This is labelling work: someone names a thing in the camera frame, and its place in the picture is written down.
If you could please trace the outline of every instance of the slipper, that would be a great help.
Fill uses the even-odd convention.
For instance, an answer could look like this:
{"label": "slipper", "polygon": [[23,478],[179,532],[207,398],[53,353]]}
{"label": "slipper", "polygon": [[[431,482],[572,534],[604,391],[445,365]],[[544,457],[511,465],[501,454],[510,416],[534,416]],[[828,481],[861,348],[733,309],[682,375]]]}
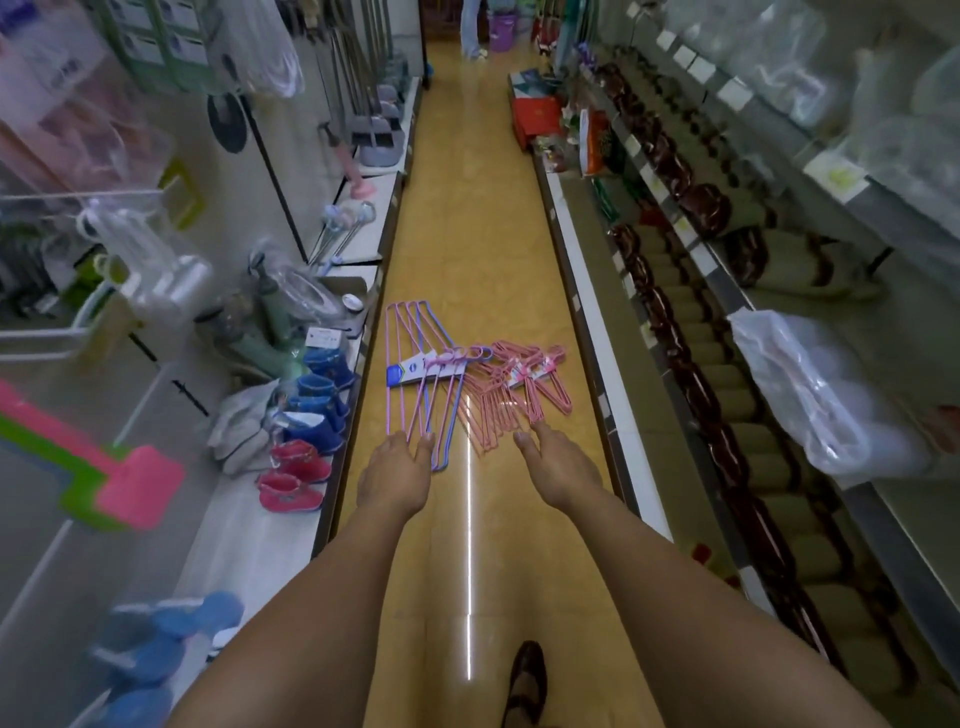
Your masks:
{"label": "slipper", "polygon": [[514,708],[522,708],[530,719],[531,725],[537,725],[540,722],[540,716],[543,715],[543,707],[546,705],[546,661],[543,659],[543,650],[539,643],[527,640],[516,652],[514,666],[510,669],[510,692],[513,691],[514,683],[522,672],[532,675],[537,681],[540,699],[535,702],[527,695],[510,694],[507,697],[507,707],[503,709],[500,728],[506,725],[507,714]]}

